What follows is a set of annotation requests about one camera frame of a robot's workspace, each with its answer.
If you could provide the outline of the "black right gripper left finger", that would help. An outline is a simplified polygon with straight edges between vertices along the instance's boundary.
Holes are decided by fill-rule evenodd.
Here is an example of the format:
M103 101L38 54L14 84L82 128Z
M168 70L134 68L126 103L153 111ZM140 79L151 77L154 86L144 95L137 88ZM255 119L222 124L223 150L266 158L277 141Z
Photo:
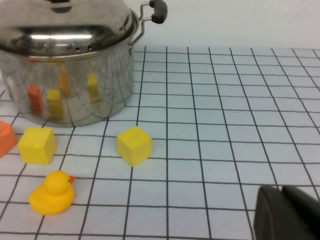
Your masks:
M253 228L257 240L315 240L289 200L271 186L258 190Z

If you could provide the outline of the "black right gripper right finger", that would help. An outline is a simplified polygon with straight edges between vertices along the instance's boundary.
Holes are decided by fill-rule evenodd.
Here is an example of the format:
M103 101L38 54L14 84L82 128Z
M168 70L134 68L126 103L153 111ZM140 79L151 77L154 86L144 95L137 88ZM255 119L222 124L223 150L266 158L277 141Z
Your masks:
M298 216L306 224L313 235L320 239L320 202L301 189L285 185L282 194L289 200Z

